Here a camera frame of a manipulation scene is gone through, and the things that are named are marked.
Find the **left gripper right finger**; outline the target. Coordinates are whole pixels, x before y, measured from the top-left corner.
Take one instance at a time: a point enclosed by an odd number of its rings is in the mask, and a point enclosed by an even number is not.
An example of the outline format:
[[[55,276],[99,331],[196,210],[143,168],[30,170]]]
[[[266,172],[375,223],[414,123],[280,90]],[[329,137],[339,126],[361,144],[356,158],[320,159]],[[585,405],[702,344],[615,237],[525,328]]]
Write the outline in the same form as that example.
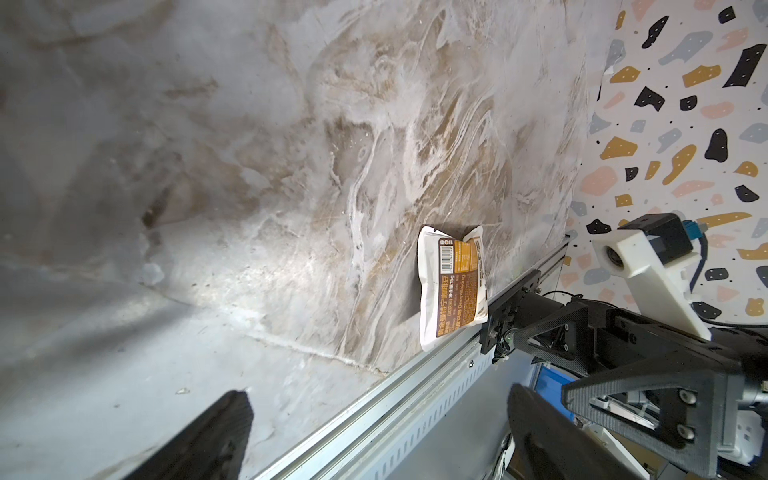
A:
[[[527,479],[636,479],[638,476],[530,388],[514,384],[508,423]]]

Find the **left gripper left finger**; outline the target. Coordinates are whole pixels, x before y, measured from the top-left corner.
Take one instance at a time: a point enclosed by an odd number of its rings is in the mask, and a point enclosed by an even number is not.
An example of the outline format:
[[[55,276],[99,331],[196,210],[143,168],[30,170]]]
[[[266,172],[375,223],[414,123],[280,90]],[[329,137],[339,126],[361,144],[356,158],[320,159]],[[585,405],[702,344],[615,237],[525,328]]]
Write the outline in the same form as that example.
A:
[[[127,477],[237,479],[253,418],[247,393],[228,391]]]

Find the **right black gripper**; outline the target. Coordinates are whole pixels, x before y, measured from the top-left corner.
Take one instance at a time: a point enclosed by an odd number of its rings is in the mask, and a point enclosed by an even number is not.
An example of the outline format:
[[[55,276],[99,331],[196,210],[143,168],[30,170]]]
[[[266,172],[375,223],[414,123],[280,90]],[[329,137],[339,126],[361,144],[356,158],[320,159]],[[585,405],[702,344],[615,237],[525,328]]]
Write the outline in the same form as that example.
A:
[[[711,338],[701,340],[627,311],[607,320],[611,310],[598,300],[524,299],[509,344],[590,375],[562,390],[574,414],[702,478],[716,477],[719,453],[735,446],[737,413],[767,418],[767,327],[715,322]]]

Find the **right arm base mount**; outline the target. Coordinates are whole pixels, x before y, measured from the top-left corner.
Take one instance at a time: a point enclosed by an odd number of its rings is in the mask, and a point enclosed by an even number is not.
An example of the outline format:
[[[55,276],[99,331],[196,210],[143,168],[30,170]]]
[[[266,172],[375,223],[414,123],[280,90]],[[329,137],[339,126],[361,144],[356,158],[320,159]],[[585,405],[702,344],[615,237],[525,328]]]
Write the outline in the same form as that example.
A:
[[[530,269],[489,303],[488,320],[481,327],[479,344],[482,354],[492,354],[493,364],[506,360],[513,352],[507,336],[525,297],[536,293],[540,278],[540,270]]]

